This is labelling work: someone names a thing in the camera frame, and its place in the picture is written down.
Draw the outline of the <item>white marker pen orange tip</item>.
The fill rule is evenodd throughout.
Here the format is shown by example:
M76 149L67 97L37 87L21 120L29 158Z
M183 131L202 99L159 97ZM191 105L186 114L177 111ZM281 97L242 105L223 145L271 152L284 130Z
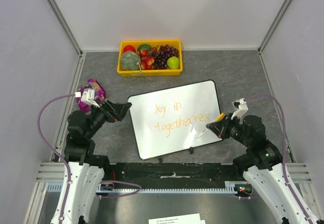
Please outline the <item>white marker pen orange tip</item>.
M196 139L198 139L198 138L200 138L200 137L202 137L208 130L209 130L209 128L210 128L210 126L212 126L214 123L216 123L216 122L219 122L220 120L222 120L224 117L226 116L226 113L221 113L212 123L209 123L209 124L207 124L206 125L206 128L205 128L205 130L201 133L201 134L199 134L197 137L196 137Z

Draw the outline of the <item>white whiteboard black frame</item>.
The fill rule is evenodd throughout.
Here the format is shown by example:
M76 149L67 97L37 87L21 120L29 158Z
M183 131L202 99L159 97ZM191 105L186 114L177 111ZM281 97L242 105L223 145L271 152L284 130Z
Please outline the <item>white whiteboard black frame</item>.
M220 115L216 84L191 83L128 98L139 157L147 160L220 139L206 124Z

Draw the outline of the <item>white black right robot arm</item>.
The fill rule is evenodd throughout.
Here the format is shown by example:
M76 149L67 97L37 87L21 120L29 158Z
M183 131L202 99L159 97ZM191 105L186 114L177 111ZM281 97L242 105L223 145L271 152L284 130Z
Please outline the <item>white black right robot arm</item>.
M258 116L243 120L224 114L206 128L221 139L233 138L246 153L233 160L233 177L246 180L271 210L277 223L323 223L306 204L291 179L278 148L266 138Z

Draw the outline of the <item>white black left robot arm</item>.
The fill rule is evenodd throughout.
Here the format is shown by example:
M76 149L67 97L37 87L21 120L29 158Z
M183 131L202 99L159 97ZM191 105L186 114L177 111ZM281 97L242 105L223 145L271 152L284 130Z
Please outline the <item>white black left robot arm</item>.
M77 110L69 115L63 186L51 223L88 223L99 184L111 175L109 158L94 154L92 138L105 123L122 121L131 106L105 100L89 114Z

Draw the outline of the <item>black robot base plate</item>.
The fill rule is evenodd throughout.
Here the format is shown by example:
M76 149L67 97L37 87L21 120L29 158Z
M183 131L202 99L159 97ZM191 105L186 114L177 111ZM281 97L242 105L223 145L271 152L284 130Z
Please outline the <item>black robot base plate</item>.
M244 182L234 165L221 163L116 163L103 179L135 183L144 190L224 188L226 181Z

